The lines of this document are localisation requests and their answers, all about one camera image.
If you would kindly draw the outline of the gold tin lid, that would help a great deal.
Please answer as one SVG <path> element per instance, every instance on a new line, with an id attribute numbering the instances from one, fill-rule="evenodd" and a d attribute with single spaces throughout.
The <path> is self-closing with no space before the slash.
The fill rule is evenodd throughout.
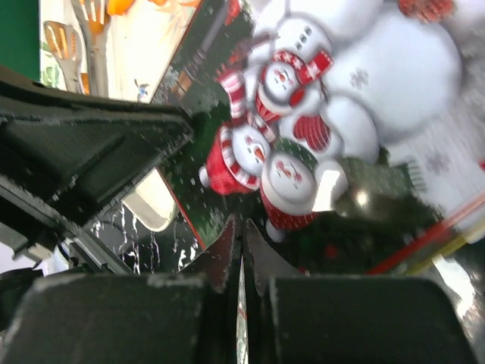
<path id="1" fill-rule="evenodd" d="M 165 271 L 261 239 L 381 273 L 484 236 L 482 1 L 205 1 L 152 97 L 192 115 L 165 160 Z"/>

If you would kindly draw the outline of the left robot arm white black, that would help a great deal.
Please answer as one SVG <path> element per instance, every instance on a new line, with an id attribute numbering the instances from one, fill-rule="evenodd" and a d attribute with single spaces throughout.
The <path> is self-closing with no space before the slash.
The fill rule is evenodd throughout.
<path id="1" fill-rule="evenodd" d="M 71 240 L 94 272 L 130 273 L 92 232 L 161 162 L 192 139 L 189 115 L 48 88 L 1 69 L 1 221 L 17 254 Z"/>

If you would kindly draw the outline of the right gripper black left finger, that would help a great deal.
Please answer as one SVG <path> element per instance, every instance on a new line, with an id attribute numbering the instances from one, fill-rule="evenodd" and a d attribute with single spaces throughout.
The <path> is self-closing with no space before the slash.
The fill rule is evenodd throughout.
<path id="1" fill-rule="evenodd" d="M 237 222 L 180 273 L 1 276 L 3 363 L 234 363 Z"/>

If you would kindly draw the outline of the gold cookie tin base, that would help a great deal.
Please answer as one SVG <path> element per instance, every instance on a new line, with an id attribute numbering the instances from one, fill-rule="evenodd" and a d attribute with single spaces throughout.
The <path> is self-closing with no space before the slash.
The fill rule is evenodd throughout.
<path id="1" fill-rule="evenodd" d="M 409 268 L 437 282 L 451 297 L 458 318 L 472 333 L 484 328 L 484 225 L 470 229 Z"/>

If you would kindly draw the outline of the green lever arch binder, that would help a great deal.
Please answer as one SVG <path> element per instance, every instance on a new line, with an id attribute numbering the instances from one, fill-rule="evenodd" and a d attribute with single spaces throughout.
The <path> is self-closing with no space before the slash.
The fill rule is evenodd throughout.
<path id="1" fill-rule="evenodd" d="M 39 81 L 39 1 L 1 0 L 1 66 Z"/>

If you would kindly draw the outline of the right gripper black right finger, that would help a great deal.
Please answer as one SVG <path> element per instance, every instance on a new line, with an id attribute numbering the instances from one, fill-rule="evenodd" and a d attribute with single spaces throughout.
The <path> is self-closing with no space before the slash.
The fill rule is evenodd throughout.
<path id="1" fill-rule="evenodd" d="M 475 363 L 455 308 L 429 278 L 307 277 L 243 225 L 251 363 Z"/>

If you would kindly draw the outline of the floral patterned serving tray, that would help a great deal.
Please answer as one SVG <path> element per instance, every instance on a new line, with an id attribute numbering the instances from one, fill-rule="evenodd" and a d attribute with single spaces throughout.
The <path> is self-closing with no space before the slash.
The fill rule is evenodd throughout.
<path id="1" fill-rule="evenodd" d="M 70 2 L 39 3 L 40 78 L 44 85 L 63 90 L 64 77 L 48 50 L 42 22 L 58 21 L 78 30 Z M 172 1 L 163 7 L 135 1 L 126 14 L 111 16 L 106 45 L 109 98 L 151 101 L 199 6 L 198 1 Z"/>

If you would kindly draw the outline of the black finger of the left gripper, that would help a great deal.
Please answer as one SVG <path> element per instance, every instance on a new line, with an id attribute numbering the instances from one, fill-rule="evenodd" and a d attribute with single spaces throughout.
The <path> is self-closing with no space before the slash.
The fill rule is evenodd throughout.
<path id="1" fill-rule="evenodd" d="M 83 226 L 193 135 L 171 108 L 1 114 L 1 183 L 47 220 Z"/>

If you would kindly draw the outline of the orange fish shaped cookie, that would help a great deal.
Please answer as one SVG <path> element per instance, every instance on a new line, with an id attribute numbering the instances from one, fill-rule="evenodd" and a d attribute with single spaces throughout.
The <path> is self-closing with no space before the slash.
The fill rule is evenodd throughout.
<path id="1" fill-rule="evenodd" d="M 132 7 L 135 0 L 108 0 L 107 12 L 110 16 L 124 15 Z"/>

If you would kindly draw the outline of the metal serving tongs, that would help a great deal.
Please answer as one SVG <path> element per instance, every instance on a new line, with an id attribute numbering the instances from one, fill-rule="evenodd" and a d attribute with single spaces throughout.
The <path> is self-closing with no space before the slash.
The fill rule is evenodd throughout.
<path id="1" fill-rule="evenodd" d="M 42 22 L 48 50 L 60 66 L 67 91 L 109 97 L 106 45 L 111 16 L 106 1 L 71 1 L 79 25 Z"/>

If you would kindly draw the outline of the orange shell shaped cookie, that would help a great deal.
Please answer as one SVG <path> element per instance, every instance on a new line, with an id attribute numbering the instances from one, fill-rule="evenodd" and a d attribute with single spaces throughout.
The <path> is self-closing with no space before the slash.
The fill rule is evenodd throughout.
<path id="1" fill-rule="evenodd" d="M 165 5 L 168 6 L 172 2 L 172 0 L 149 0 L 149 1 L 159 7 L 163 7 Z"/>

